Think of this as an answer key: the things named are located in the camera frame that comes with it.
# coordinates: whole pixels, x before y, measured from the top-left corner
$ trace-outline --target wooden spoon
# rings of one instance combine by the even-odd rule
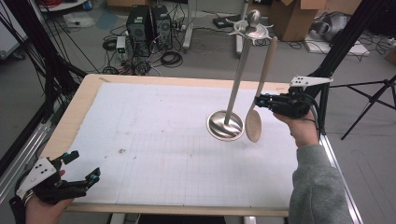
[[[265,56],[265,61],[264,61],[264,66],[262,67],[262,76],[260,77],[260,83],[259,83],[259,86],[257,87],[257,91],[256,91],[256,97],[260,96],[260,94],[262,93],[262,87],[264,86],[265,79],[267,79],[267,76],[268,76],[268,70],[272,63],[272,60],[274,59],[276,45],[277,45],[276,41],[277,41],[277,37],[274,36],[271,40],[270,47],[267,50],[267,54]],[[246,132],[247,132],[247,138],[250,141],[256,143],[260,140],[260,137],[262,136],[262,119],[260,118],[259,113],[253,109],[254,106],[255,106],[255,104],[254,104],[254,99],[253,99],[250,109],[247,112],[247,118],[245,120],[245,127],[246,127]]]

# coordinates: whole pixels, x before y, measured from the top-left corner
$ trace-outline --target white paper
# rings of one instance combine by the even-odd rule
[[[222,142],[206,129],[225,110],[231,90],[104,83],[69,151],[80,157],[64,179],[100,167],[100,181],[81,203],[289,207],[297,167],[286,124],[267,108],[262,138]],[[255,90],[239,90],[233,112],[245,120]]]

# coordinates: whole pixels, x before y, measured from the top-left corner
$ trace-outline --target gray floor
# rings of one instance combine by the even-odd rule
[[[105,51],[102,49],[103,37],[108,31],[123,25],[126,21],[120,12],[97,7],[89,14],[96,25],[91,28],[74,30],[70,33],[81,49],[97,67],[104,64]],[[196,18],[194,25],[215,28],[211,23],[213,16]],[[61,35],[72,63],[89,71],[92,67],[83,58],[73,43]],[[375,44],[366,46],[375,49]],[[258,81],[267,47],[253,47],[243,80]],[[238,58],[234,53],[234,37],[207,30],[196,30],[193,34],[191,49],[182,54],[183,64],[178,68],[157,67],[150,76],[195,77],[211,79],[233,79]],[[303,46],[293,49],[287,43],[279,43],[276,59],[267,81],[289,82],[292,75],[306,76],[313,72],[325,55],[308,53]],[[356,57],[344,59],[334,74],[333,85],[379,81],[396,75],[396,67],[383,59],[384,55],[371,51],[369,57],[360,62]],[[8,59],[0,62],[0,132],[3,153],[18,136],[27,121],[43,102],[42,90],[29,60]],[[381,84],[359,87],[373,94]],[[390,89],[381,100],[393,104]],[[330,90],[326,131],[338,159],[346,182],[352,192],[364,223],[394,223],[396,220],[396,119],[395,111],[375,104],[359,122],[346,140],[341,136],[352,125],[368,99],[347,88]],[[7,203],[0,206],[2,223],[12,223],[12,215]],[[106,223],[107,214],[66,214],[61,223]],[[230,223],[238,223],[239,218],[229,217]],[[259,219],[259,223],[282,223],[279,218]]]

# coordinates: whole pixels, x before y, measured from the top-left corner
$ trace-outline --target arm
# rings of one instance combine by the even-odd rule
[[[324,147],[318,143],[312,112],[303,119],[278,114],[296,140],[298,167],[293,174],[290,199],[290,224],[352,223],[342,177],[332,168]]]
[[[26,224],[56,224],[59,222],[64,209],[74,199],[63,200],[55,205],[43,203],[33,195],[26,203]]]

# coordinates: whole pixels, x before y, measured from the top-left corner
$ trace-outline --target gray sleeve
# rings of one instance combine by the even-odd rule
[[[324,147],[313,145],[298,148],[297,161],[289,223],[352,223],[343,179],[338,170],[330,166]]]

